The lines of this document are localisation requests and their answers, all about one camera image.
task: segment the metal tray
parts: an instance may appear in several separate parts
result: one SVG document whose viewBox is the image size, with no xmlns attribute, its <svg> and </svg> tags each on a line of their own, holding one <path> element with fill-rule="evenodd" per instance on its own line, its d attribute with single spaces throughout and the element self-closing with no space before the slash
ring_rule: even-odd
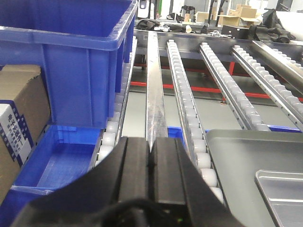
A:
<svg viewBox="0 0 303 227">
<path fill-rule="evenodd" d="M 260 169 L 303 172 L 303 134 L 211 130 L 206 138 L 234 216 L 247 227 L 274 227 L 255 175 Z"/>
<path fill-rule="evenodd" d="M 279 227 L 303 226 L 303 173 L 259 170 L 256 183 Z"/>
</svg>

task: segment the red frame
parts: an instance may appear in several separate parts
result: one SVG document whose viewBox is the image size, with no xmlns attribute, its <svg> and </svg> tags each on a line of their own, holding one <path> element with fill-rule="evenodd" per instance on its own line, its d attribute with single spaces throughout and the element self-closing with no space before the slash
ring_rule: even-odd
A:
<svg viewBox="0 0 303 227">
<path fill-rule="evenodd" d="M 135 66 L 139 66 L 139 67 L 146 67 L 146 64 L 138 64 L 136 63 Z M 250 75 L 245 74 L 245 73 L 234 73 L 234 66 L 235 66 L 235 62 L 230 62 L 229 65 L 229 69 L 228 72 L 230 75 L 233 76 L 245 76 L 245 77 L 249 77 Z M 169 70 L 170 67 L 169 66 L 161 66 L 162 69 L 166 69 Z M 205 73 L 206 75 L 209 75 L 209 71 L 207 69 L 202 70 L 202 69 L 185 69 L 185 71 L 190 71 L 190 72 L 201 72 L 201 73 Z M 145 82 L 138 82 L 138 81 L 132 81 L 131 82 L 132 86 L 140 86 L 140 87 L 146 87 L 146 83 Z M 168 88 L 168 89 L 173 89 L 173 85 L 172 84 L 163 84 L 163 88 Z M 209 87 L 190 87 L 192 91 L 201 91 L 201 92 L 210 92 L 210 93 L 221 93 L 221 91 L 218 88 L 209 88 Z M 253 92 L 246 92 L 245 93 L 246 97 L 254 97 L 254 98 L 270 98 L 267 94 L 261 94 L 261 93 L 253 93 Z M 303 102 L 303 97 L 299 97 L 300 102 Z"/>
</svg>

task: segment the white label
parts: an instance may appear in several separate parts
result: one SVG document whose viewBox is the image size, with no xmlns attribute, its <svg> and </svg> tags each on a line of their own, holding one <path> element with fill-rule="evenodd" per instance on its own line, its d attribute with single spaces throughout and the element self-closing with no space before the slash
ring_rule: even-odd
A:
<svg viewBox="0 0 303 227">
<path fill-rule="evenodd" d="M 5 137 L 5 144 L 12 148 L 15 156 L 20 155 L 24 163 L 31 150 L 28 139 L 25 139 L 18 125 L 17 119 L 9 104 L 0 104 L 0 124 L 2 126 L 2 138 Z"/>
</svg>

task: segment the blue plastic crate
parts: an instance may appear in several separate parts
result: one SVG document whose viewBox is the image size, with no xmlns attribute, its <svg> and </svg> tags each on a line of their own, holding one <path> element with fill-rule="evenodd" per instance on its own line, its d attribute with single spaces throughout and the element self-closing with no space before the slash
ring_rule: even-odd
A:
<svg viewBox="0 0 303 227">
<path fill-rule="evenodd" d="M 50 126 L 0 206 L 0 226 L 9 226 L 27 202 L 87 173 L 99 133 L 99 129 Z"/>
<path fill-rule="evenodd" d="M 105 128 L 136 7 L 135 0 L 1 0 L 0 65 L 42 67 L 54 124 Z"/>
</svg>

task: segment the cardboard boxes in background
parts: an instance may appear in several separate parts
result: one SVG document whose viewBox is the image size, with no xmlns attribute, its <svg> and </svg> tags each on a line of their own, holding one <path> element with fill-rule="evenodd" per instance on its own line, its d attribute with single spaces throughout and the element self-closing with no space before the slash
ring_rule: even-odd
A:
<svg viewBox="0 0 303 227">
<path fill-rule="evenodd" d="M 0 71 L 0 204 L 50 117 L 36 65 L 7 65 Z"/>
<path fill-rule="evenodd" d="M 251 25 L 260 24 L 260 21 L 256 19 L 257 9 L 248 5 L 237 4 L 235 10 L 230 10 L 228 15 L 222 17 L 222 25 L 228 26 L 242 26 L 249 28 Z"/>
<path fill-rule="evenodd" d="M 196 22 L 204 23 L 208 19 L 209 13 L 206 12 L 197 12 L 196 13 Z"/>
</svg>

